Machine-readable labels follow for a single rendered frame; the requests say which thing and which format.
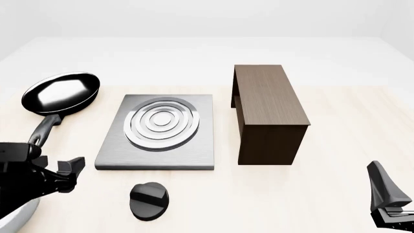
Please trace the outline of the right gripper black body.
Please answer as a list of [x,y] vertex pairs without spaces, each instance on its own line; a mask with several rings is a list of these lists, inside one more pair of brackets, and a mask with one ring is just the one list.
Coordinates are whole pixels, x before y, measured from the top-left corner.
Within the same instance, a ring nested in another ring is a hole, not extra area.
[[414,230],[414,211],[404,211],[406,204],[392,204],[380,208],[371,205],[371,217],[377,228]]

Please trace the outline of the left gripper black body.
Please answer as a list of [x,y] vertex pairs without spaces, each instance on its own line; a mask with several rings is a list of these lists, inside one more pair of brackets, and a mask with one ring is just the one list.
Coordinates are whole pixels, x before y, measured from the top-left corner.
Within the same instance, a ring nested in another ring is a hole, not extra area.
[[67,194],[74,190],[78,175],[75,173],[56,173],[39,166],[32,167],[33,194],[53,194],[60,192]]

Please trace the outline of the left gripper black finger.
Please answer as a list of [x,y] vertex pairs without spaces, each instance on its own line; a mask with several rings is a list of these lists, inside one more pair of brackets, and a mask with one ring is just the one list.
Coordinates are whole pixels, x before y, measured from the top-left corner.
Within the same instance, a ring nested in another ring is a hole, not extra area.
[[69,161],[58,161],[58,174],[79,176],[85,168],[85,157],[76,157]]
[[43,155],[31,161],[32,164],[39,166],[41,168],[46,168],[49,164],[48,157]]

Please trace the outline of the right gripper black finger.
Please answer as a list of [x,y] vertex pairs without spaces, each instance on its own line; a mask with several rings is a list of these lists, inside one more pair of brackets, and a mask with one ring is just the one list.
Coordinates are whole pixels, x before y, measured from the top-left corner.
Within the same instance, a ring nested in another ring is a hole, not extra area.
[[413,200],[393,182],[380,162],[370,162],[367,171],[371,188],[372,214],[380,209],[390,214],[413,214],[413,211],[402,209]]

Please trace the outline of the flat grey stove plate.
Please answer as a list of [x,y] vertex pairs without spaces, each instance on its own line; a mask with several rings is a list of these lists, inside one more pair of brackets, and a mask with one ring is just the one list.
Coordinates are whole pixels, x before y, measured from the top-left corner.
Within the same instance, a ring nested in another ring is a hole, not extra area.
[[211,94],[127,94],[97,170],[213,170]]

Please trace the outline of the small flat plate on stalk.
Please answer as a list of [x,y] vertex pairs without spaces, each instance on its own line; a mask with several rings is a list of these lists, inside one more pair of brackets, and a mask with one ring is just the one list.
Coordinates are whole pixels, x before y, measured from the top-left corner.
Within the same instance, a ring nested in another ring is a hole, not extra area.
[[31,143],[0,142],[0,162],[26,162],[40,155],[41,148]]

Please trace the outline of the black frying pan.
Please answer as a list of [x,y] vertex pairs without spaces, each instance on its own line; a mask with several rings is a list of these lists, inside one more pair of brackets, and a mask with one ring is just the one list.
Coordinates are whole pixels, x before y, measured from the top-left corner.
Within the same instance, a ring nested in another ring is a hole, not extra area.
[[44,116],[28,142],[42,147],[51,129],[61,124],[66,116],[89,106],[98,95],[100,79],[87,72],[68,72],[54,75],[35,83],[21,98],[22,106]]

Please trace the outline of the dark brown wooden cabinet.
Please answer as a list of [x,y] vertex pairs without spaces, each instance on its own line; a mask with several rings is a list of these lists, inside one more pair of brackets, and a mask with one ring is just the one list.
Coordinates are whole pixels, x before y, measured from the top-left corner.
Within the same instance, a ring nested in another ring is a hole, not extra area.
[[281,65],[235,65],[240,165],[291,165],[310,121]]

